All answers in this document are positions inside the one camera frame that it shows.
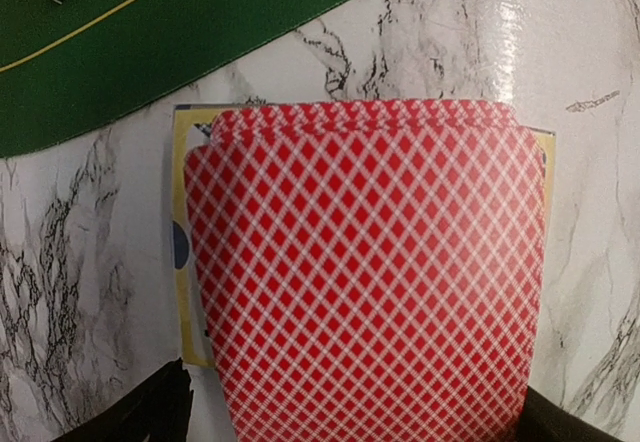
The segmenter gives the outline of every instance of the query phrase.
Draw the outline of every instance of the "white marble surface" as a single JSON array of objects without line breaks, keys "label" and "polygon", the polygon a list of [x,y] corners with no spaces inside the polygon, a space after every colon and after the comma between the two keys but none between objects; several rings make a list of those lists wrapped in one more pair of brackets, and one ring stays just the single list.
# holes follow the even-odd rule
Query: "white marble surface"
[{"label": "white marble surface", "polygon": [[[173,105],[488,98],[558,161],[531,385],[640,442],[640,0],[354,0],[108,129],[0,161],[0,441],[47,440],[178,354]],[[190,440],[233,440],[195,371]]]}]

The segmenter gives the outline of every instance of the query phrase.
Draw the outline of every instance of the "green table mat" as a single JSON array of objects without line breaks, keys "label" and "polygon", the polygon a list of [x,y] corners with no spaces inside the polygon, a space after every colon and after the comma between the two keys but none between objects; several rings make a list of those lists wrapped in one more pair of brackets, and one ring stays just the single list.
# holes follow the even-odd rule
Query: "green table mat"
[{"label": "green table mat", "polygon": [[345,0],[135,0],[109,15],[126,1],[0,0],[0,157],[117,120]]}]

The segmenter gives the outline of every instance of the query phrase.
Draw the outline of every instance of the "green mat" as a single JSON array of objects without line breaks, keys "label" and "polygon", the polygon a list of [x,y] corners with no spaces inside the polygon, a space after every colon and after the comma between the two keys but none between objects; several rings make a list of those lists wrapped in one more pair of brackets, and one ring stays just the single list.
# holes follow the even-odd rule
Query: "green mat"
[{"label": "green mat", "polygon": [[104,17],[126,1],[0,0],[0,157],[112,122],[345,0],[135,0]]}]

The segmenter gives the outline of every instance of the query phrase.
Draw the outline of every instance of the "dark blue circle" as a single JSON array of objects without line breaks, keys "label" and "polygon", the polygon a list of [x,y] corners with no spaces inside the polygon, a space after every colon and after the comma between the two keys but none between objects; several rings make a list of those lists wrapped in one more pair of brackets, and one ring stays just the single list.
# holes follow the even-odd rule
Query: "dark blue circle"
[{"label": "dark blue circle", "polygon": [[189,259],[189,239],[180,224],[173,221],[173,266],[181,269]]}]

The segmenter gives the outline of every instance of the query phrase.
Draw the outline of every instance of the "yellow line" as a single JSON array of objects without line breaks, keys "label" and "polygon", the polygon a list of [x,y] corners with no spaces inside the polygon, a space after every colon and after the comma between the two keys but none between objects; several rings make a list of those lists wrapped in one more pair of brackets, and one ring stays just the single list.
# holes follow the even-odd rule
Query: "yellow line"
[{"label": "yellow line", "polygon": [[10,63],[9,65],[5,65],[4,67],[0,67],[0,74],[2,72],[6,72],[7,70],[15,69],[16,67],[18,67],[18,66],[20,66],[22,64],[25,64],[25,63],[29,62],[30,60],[35,59],[36,57],[41,56],[42,54],[44,54],[45,52],[50,51],[51,49],[55,49],[59,45],[65,43],[67,40],[72,39],[73,37],[75,37],[78,34],[81,34],[82,32],[84,32],[87,29],[90,29],[94,25],[96,25],[96,24],[102,22],[103,20],[105,20],[107,17],[111,17],[113,14],[115,14],[116,12],[124,9],[128,5],[131,5],[135,1],[137,1],[137,0],[125,0],[121,4],[115,6],[113,9],[105,12],[104,14],[102,14],[99,17],[96,17],[91,22],[86,23],[82,27],[74,30],[73,32],[68,33],[64,37],[59,38],[55,42],[50,43],[49,45],[41,48],[40,50],[34,52],[33,54],[27,55],[26,57],[23,57],[22,59],[16,60],[15,62]]}]

